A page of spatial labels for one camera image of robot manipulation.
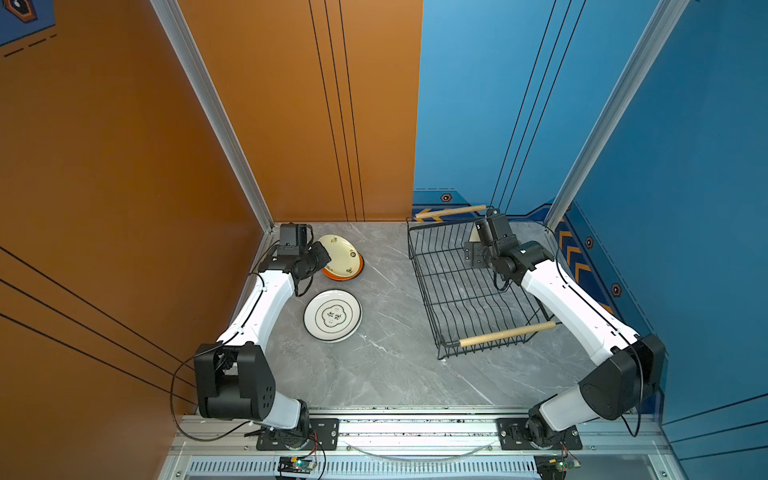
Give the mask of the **orange small plate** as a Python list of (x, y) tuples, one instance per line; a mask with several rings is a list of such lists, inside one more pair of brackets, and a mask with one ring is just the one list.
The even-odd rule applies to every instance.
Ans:
[(352, 279), (356, 278), (357, 276), (359, 276), (362, 273), (362, 271), (364, 269), (364, 266), (365, 266), (364, 257), (362, 255), (358, 255), (357, 259), (358, 259), (358, 261), (357, 261), (357, 263), (355, 265), (352, 266), (350, 273), (346, 273), (344, 275), (339, 275), (337, 273), (332, 272), (328, 268), (323, 268), (321, 270), (321, 272), (327, 278), (329, 278), (329, 279), (331, 279), (333, 281), (344, 282), (344, 281), (352, 280)]

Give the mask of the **beige small plate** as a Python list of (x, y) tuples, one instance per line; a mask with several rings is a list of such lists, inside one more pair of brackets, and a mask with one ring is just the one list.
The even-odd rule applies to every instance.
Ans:
[(348, 240), (339, 235), (324, 235), (319, 242), (330, 256), (330, 261), (324, 268), (339, 275), (350, 273), (352, 266), (358, 261), (357, 256), (361, 255)]

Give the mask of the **black wire dish rack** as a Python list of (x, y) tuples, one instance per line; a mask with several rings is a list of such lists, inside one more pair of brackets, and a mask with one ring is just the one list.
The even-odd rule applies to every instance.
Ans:
[(440, 360), (524, 344), (537, 335), (509, 338), (466, 348), (461, 339), (552, 321), (554, 315), (514, 283), (494, 284), (488, 268), (465, 263), (474, 214), (457, 219), (412, 219), (407, 222), (407, 252)]

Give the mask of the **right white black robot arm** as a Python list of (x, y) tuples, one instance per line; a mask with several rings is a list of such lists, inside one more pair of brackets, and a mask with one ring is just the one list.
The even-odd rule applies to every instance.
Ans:
[(594, 419), (616, 420), (661, 389), (666, 347), (641, 336), (594, 300), (545, 246), (520, 242), (507, 217), (491, 210), (474, 223), (472, 263), (490, 269), (494, 286), (515, 284), (533, 295), (579, 341), (594, 369), (578, 384), (533, 406), (525, 429), (539, 448)]

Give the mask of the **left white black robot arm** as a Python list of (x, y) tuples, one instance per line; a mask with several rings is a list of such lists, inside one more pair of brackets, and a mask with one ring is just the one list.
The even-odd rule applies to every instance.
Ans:
[(254, 285), (229, 327), (193, 357), (198, 409), (205, 418), (248, 420), (292, 438), (309, 436), (304, 401), (278, 392), (265, 348), (297, 284), (330, 262), (308, 224), (283, 224), (279, 239), (252, 272)]

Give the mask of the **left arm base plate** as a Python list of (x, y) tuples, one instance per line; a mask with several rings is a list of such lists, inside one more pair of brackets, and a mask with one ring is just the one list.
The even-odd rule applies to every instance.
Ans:
[(340, 420), (334, 417), (310, 417), (304, 426), (292, 430), (267, 428), (258, 435), (258, 451), (329, 452), (337, 449)]

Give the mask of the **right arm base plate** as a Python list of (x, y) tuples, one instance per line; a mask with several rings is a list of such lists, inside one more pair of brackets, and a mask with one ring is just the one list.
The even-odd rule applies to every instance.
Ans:
[(503, 450), (581, 450), (581, 436), (575, 426), (555, 432), (536, 419), (502, 417), (495, 420)]

